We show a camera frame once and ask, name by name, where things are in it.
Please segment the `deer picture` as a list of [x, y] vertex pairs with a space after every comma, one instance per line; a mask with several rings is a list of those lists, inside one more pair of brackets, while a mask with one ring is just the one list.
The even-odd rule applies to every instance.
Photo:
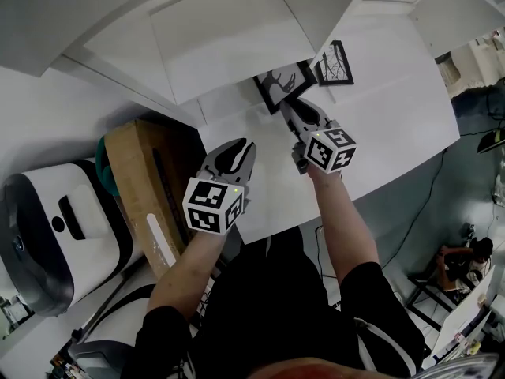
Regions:
[[269, 70], [252, 79], [270, 114], [279, 110], [284, 99], [297, 98], [317, 83], [306, 61]]

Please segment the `small black branch picture frame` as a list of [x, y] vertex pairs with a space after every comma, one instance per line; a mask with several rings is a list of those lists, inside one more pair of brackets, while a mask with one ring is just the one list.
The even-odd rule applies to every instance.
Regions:
[[333, 40], [324, 49], [315, 67], [319, 86], [352, 85], [354, 78], [340, 40]]

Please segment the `person's right forearm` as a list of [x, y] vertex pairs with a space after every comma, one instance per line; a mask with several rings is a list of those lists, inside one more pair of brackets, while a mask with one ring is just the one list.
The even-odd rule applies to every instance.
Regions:
[[340, 174], [326, 174], [310, 165], [327, 251], [339, 286], [357, 266], [378, 263], [373, 236], [351, 201]]

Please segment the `person's black clothing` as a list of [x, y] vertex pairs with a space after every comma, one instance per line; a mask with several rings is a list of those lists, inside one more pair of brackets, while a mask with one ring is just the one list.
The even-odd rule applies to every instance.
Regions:
[[381, 267], [358, 265], [339, 289], [334, 309], [297, 228], [245, 245], [215, 281], [196, 335], [171, 306], [147, 313], [121, 379], [168, 379], [182, 363], [195, 379], [246, 379], [296, 358], [360, 369], [360, 344], [379, 372], [414, 375], [425, 340]]

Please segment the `green round object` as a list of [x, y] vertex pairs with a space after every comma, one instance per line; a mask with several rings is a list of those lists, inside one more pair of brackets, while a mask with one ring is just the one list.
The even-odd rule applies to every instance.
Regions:
[[119, 191], [114, 180], [114, 175], [110, 165], [105, 146], [105, 137], [102, 136], [97, 144], [95, 152], [95, 170], [98, 180], [103, 188], [112, 196], [118, 197]]

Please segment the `brown cardboard box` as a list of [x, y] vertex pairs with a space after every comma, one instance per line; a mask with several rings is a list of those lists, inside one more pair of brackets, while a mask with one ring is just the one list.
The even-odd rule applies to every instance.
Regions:
[[161, 277], [193, 237], [182, 201], [206, 156], [200, 135], [180, 122], [137, 119], [110, 131], [104, 142], [137, 243]]

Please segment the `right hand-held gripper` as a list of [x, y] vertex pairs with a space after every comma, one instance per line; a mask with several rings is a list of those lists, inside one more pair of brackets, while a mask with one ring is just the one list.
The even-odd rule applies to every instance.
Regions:
[[299, 142], [292, 157], [301, 175], [312, 164], [325, 174], [350, 165], [357, 142], [317, 105], [301, 98], [283, 100], [279, 109], [289, 130]]

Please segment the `white desk with drawers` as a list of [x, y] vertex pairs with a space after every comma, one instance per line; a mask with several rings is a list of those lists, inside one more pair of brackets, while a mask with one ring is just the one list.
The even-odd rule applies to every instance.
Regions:
[[321, 58], [342, 41], [354, 83], [325, 106], [357, 142], [343, 171], [358, 199], [457, 141], [435, 51], [412, 15], [372, 14], [365, 0], [0, 0], [0, 66], [34, 77], [57, 67], [199, 130], [207, 150], [256, 144], [245, 242], [314, 219], [316, 200], [291, 159], [279, 114], [189, 105], [258, 74]]

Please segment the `black wheeled machine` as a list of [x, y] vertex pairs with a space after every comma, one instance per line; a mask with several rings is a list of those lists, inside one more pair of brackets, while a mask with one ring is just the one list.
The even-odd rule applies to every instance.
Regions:
[[505, 129], [498, 128], [485, 134], [477, 146], [477, 153], [485, 153], [505, 144]]

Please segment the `person's left forearm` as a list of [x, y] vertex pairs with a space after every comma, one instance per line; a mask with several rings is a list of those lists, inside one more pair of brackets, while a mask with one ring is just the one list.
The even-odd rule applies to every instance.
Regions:
[[199, 231], [155, 285], [147, 311], [169, 306], [188, 320], [197, 310], [225, 241], [225, 235]]

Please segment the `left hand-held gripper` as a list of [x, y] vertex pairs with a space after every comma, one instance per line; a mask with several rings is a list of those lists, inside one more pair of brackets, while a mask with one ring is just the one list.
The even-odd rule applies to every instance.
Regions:
[[243, 138], [209, 152], [202, 170], [189, 180], [183, 198], [190, 228], [225, 235], [249, 203], [249, 180], [256, 161], [256, 145]]

